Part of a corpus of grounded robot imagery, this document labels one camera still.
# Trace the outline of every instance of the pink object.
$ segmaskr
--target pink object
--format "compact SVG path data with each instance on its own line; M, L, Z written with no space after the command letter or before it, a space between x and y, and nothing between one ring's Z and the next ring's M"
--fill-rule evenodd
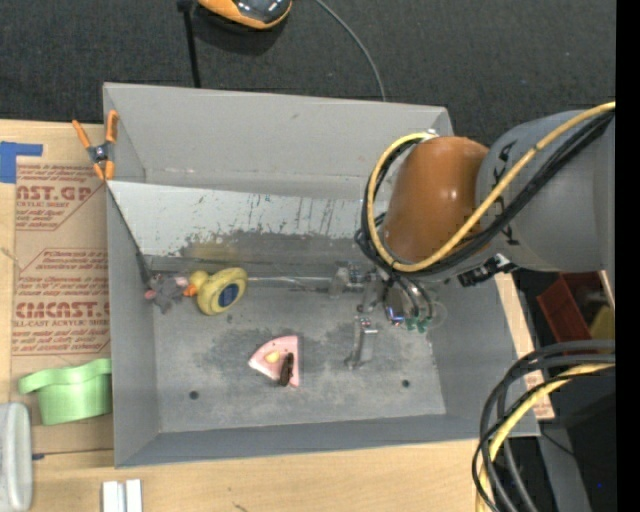
M293 354L293 368L289 384L300 385L300 358L298 356L298 337L282 336L262 345L249 359L249 366L272 380L280 380L282 366L287 354Z

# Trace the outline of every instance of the cardboard sheet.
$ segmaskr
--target cardboard sheet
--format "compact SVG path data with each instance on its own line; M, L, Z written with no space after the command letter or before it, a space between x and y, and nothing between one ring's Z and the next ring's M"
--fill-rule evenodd
M93 144L104 142L102 125L85 129ZM11 278L3 289L13 291L10 329L2 331L11 340L8 399L29 406L35 453L110 448L111 415L43 426L37 395L20 395L17 386L24 375L110 355L104 183L71 123L1 121L0 141L31 150L15 157L15 183L12 156L2 156L0 218L15 225L2 246Z

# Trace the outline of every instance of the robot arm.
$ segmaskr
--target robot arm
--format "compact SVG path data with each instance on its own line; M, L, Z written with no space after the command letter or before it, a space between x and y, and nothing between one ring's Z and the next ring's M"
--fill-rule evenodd
M465 284L473 282L468 272L506 262L604 269L615 286L615 103L525 123L488 150L460 137L411 142L381 158L356 236L386 272L432 281L457 275ZM376 219L377 188L407 149L388 211Z

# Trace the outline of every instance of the metal rod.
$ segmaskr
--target metal rod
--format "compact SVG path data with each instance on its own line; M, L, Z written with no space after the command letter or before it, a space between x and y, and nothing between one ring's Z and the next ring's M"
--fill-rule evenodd
M178 0L178 11L184 18L184 28L187 33L187 45L189 46L189 60L191 61L191 75L193 86L200 89L200 70L198 69L198 56L196 54L196 42L193 37L193 24L191 23L191 0Z

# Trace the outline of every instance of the white plastic piece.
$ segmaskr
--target white plastic piece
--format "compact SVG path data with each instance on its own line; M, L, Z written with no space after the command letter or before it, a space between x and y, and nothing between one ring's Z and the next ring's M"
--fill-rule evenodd
M0 404L0 512L25 512L33 496L31 421L24 404Z
M102 482L101 512L142 512L142 482Z

